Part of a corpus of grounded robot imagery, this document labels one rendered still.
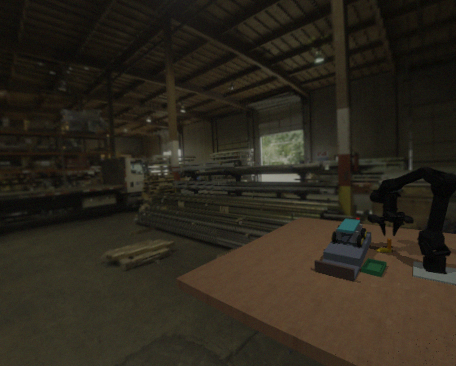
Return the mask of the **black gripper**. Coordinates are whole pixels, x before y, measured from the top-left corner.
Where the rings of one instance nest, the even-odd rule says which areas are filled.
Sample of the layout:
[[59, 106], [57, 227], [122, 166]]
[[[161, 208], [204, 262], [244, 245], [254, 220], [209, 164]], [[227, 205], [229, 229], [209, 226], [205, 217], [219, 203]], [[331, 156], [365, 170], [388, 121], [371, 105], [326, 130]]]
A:
[[[397, 206], [397, 205], [396, 205]], [[384, 208], [384, 212], [385, 212], [385, 208], [386, 210], [389, 210], [389, 211], [396, 211], [398, 210], [398, 208], [396, 208], [396, 206], [389, 206], [389, 205], [384, 205], [383, 208]], [[385, 236], [385, 223], [384, 221], [388, 221], [387, 219], [384, 219], [384, 213], [383, 213], [383, 217], [379, 217], [377, 215], [369, 215], [368, 216], [368, 220], [371, 222], [371, 223], [378, 223], [382, 229], [382, 233], [383, 235]], [[398, 228], [405, 223], [413, 223], [413, 218], [410, 217], [410, 216], [405, 216], [405, 220], [400, 220], [400, 223], [396, 223], [394, 222], [393, 223], [393, 236], [395, 236]]]

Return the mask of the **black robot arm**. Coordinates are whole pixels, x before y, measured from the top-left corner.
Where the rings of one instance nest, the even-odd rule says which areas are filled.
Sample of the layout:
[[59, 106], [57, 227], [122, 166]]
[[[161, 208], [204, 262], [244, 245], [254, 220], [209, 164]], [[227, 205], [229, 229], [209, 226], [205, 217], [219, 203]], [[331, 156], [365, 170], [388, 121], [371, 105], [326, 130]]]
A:
[[[447, 174], [430, 167], [419, 168], [400, 177], [382, 181], [378, 190], [374, 190], [371, 194], [370, 200], [374, 203], [396, 206], [397, 197], [401, 197], [401, 195], [394, 191], [422, 178], [431, 184], [433, 193], [428, 226], [425, 231], [419, 232], [418, 238], [421, 253], [425, 255], [423, 256], [423, 267], [428, 272], [447, 274], [445, 271], [446, 257], [449, 257], [451, 252], [445, 245], [442, 228], [450, 196], [456, 192], [456, 174]], [[400, 220], [405, 220], [405, 213], [389, 211], [385, 208], [384, 219], [391, 223], [400, 223]]]

